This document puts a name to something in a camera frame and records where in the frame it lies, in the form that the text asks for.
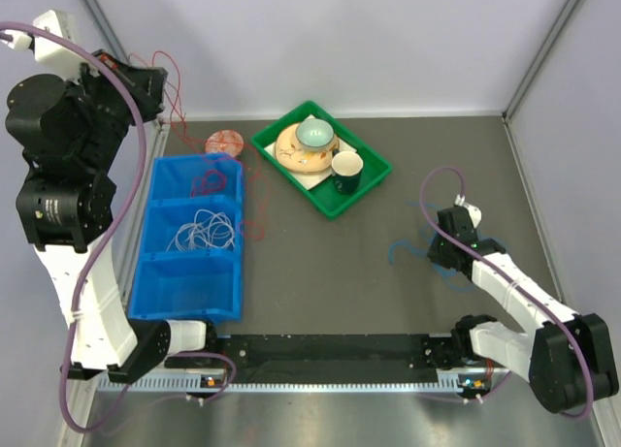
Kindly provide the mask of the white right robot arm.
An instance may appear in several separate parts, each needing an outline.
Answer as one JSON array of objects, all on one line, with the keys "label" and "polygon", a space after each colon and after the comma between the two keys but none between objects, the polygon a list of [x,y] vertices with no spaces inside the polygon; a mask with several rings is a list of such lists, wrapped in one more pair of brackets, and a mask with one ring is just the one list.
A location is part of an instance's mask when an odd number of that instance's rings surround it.
[{"label": "white right robot arm", "polygon": [[609,330],[597,314],[581,315],[546,293],[494,239],[482,239],[481,210],[457,196],[438,213],[428,259],[464,275],[520,326],[467,315],[453,328],[453,354],[472,366],[489,359],[520,376],[551,413],[589,408],[619,392]]}]

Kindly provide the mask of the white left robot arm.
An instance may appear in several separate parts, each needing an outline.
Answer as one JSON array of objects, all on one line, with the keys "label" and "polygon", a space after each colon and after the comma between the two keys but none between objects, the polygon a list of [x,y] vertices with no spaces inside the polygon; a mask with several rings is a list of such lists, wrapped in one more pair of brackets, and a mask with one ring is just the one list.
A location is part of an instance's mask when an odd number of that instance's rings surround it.
[{"label": "white left robot arm", "polygon": [[220,344],[210,321],[131,319],[114,274],[120,216],[109,171],[128,131],[162,112],[166,70],[79,48],[73,18],[56,10],[3,23],[1,40],[47,68],[11,90],[5,127],[28,167],[16,210],[68,326],[63,379],[107,373],[132,384],[169,358],[213,364]]}]

